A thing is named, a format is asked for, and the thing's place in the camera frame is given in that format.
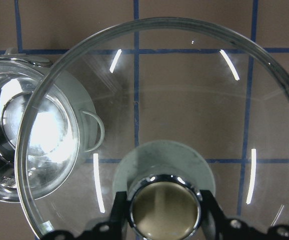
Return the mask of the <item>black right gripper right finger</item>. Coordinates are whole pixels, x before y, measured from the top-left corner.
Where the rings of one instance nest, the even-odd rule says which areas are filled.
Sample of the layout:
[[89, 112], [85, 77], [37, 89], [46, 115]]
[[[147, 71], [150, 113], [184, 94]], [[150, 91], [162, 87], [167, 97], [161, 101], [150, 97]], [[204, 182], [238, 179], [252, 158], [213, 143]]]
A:
[[223, 240], [225, 215], [209, 190], [201, 190], [200, 226], [206, 240]]

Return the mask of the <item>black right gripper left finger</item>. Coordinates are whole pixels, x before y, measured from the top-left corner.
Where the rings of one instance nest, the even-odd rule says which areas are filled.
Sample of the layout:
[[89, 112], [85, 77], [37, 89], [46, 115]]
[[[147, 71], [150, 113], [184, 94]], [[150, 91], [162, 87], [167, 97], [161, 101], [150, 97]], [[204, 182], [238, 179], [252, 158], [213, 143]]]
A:
[[129, 201], [127, 200], [127, 192], [116, 192], [109, 217], [110, 240], [126, 239], [128, 209]]

